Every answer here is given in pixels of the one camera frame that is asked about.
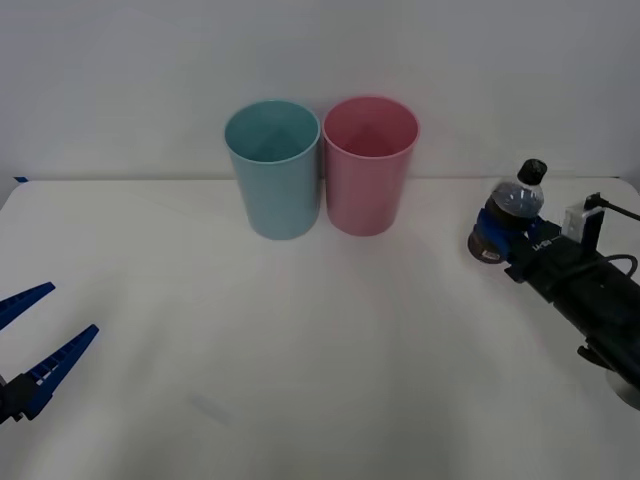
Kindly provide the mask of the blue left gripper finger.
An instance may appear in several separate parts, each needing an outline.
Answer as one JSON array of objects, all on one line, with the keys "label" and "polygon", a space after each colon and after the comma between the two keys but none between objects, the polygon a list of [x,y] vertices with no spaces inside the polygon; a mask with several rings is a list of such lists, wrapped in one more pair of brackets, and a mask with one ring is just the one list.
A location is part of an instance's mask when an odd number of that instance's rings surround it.
[{"label": "blue left gripper finger", "polygon": [[0,301],[0,329],[3,330],[16,318],[55,289],[47,282]]},{"label": "blue left gripper finger", "polygon": [[92,324],[56,352],[1,386],[1,419],[33,420],[52,399],[54,391],[69,374],[99,332]]}]

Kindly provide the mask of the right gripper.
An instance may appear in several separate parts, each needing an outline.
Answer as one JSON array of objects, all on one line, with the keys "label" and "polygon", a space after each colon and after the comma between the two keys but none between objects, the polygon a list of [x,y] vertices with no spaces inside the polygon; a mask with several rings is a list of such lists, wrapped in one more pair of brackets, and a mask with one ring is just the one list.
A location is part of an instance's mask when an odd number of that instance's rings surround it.
[{"label": "right gripper", "polygon": [[529,284],[552,302],[574,282],[595,282],[613,269],[597,250],[603,223],[603,218],[589,219],[586,239],[574,241],[540,216],[529,223],[486,204],[473,226],[473,256],[487,264],[507,259],[505,273],[513,281]]}]

